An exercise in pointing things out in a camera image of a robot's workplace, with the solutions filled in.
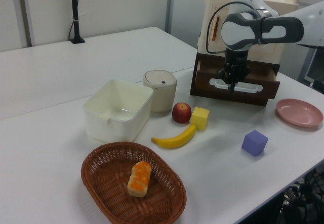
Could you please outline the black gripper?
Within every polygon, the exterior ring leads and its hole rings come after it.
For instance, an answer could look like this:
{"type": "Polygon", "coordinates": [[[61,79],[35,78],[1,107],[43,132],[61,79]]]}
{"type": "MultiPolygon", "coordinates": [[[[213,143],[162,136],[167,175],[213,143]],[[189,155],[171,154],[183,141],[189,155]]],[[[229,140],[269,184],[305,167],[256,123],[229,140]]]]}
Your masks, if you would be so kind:
{"type": "Polygon", "coordinates": [[[228,85],[228,90],[231,93],[233,91],[245,93],[252,92],[251,86],[243,82],[246,76],[251,72],[250,67],[246,66],[248,52],[248,50],[226,50],[225,52],[224,67],[218,71],[218,75],[228,85]]]}

